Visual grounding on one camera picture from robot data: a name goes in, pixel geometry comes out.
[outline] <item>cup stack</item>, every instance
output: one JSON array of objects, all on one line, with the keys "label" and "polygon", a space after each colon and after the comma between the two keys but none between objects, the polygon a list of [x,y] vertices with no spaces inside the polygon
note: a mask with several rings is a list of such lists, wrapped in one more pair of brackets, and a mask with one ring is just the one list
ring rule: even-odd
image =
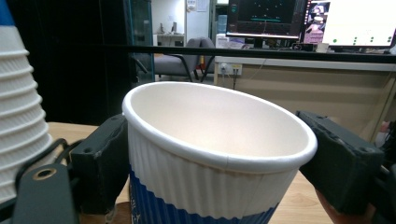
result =
[{"label": "cup stack", "polygon": [[[18,29],[0,0],[0,203],[16,196],[15,175],[52,142]],[[35,164],[52,162],[54,155]]]}]

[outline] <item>monitor screen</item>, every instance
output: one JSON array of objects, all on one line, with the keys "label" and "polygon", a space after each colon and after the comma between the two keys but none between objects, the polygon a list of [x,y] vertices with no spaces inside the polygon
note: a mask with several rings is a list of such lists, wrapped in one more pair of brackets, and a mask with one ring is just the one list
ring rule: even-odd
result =
[{"label": "monitor screen", "polygon": [[307,0],[230,0],[227,36],[300,39]]},{"label": "monitor screen", "polygon": [[305,44],[389,47],[396,28],[395,0],[308,0]]}]

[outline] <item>desk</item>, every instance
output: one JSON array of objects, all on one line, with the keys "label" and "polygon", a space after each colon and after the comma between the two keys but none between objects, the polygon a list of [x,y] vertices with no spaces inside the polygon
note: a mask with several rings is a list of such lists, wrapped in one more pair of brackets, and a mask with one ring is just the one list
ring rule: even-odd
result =
[{"label": "desk", "polygon": [[[78,139],[87,137],[96,129],[96,126],[77,125],[67,123],[49,122],[49,133],[53,139],[64,138],[71,144]],[[128,211],[129,183],[125,185],[117,199],[119,212],[116,214],[114,223],[127,223],[126,217],[130,217]],[[85,218],[82,223],[97,223],[94,217]],[[299,172],[291,183],[282,202],[276,209],[270,223],[275,224],[325,224],[332,223],[321,206],[313,186]]]}]

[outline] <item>paper cup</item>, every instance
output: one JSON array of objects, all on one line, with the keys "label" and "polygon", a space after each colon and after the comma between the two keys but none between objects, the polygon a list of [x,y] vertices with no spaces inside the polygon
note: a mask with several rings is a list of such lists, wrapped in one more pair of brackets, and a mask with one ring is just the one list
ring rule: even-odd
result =
[{"label": "paper cup", "polygon": [[33,80],[31,72],[33,72],[33,67],[8,72],[5,73],[7,75],[3,77],[2,74],[0,74],[0,94],[13,92],[34,85],[35,81]]},{"label": "paper cup", "polygon": [[183,82],[124,98],[134,223],[267,223],[317,140],[263,99]]}]

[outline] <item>office chair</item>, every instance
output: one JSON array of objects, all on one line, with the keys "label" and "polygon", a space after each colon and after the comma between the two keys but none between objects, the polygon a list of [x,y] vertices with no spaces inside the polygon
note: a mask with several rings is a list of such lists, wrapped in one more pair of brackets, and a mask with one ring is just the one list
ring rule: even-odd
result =
[{"label": "office chair", "polygon": [[[199,48],[201,44],[200,38],[192,38],[187,42],[186,48]],[[188,77],[192,82],[191,72],[198,78],[196,66],[199,64],[199,55],[184,54],[165,54],[161,57],[154,57],[155,74],[167,76]]]},{"label": "office chair", "polygon": [[[209,37],[202,37],[202,39],[201,39],[201,48],[214,49],[215,45],[213,44],[212,40]],[[206,55],[204,57],[205,71],[204,71],[204,75],[201,77],[201,82],[204,81],[204,79],[206,78],[208,73],[214,73],[215,72],[214,59],[215,59],[215,56]]]}]

